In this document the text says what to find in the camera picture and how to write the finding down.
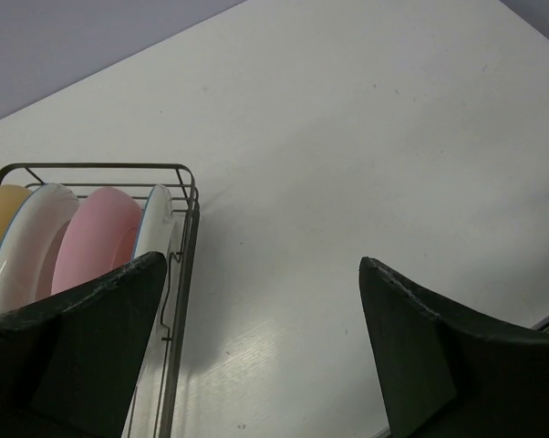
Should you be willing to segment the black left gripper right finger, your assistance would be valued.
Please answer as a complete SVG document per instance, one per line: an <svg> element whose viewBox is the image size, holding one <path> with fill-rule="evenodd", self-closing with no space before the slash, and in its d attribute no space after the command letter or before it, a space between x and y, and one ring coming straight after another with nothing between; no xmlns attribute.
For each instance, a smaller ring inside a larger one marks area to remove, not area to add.
<svg viewBox="0 0 549 438"><path fill-rule="evenodd" d="M549 333L365 257L359 290L393 437L549 437Z"/></svg>

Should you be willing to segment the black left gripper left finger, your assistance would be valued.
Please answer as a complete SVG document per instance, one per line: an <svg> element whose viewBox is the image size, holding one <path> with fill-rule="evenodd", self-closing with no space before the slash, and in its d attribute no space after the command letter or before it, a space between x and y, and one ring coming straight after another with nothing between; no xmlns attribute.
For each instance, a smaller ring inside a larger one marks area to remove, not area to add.
<svg viewBox="0 0 549 438"><path fill-rule="evenodd" d="M0 437L119 437L167 272L149 252L0 315Z"/></svg>

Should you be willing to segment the pink plate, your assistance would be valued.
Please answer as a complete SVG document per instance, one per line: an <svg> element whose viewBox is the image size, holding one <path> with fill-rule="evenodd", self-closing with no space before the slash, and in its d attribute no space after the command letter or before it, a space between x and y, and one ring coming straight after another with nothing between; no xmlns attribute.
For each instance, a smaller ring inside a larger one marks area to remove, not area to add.
<svg viewBox="0 0 549 438"><path fill-rule="evenodd" d="M60 246L51 293L82 285L128 263L140 225L140 206L104 187L81 203Z"/></svg>

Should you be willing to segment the white strawberry pattern plate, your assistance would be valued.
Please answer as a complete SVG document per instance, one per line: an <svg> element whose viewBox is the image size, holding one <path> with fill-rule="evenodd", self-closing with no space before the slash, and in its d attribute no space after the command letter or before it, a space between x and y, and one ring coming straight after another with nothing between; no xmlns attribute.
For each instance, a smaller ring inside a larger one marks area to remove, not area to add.
<svg viewBox="0 0 549 438"><path fill-rule="evenodd" d="M161 253L165 258L171 251L175 227L171 192L164 185L155 185L143 208L140 225L133 247L132 258L148 252ZM161 390L161 376L167 326L163 324L163 307L168 295L168 274L165 274L161 299L151 329L149 344L143 359L139 381L135 390L134 407L137 413L155 411Z"/></svg>

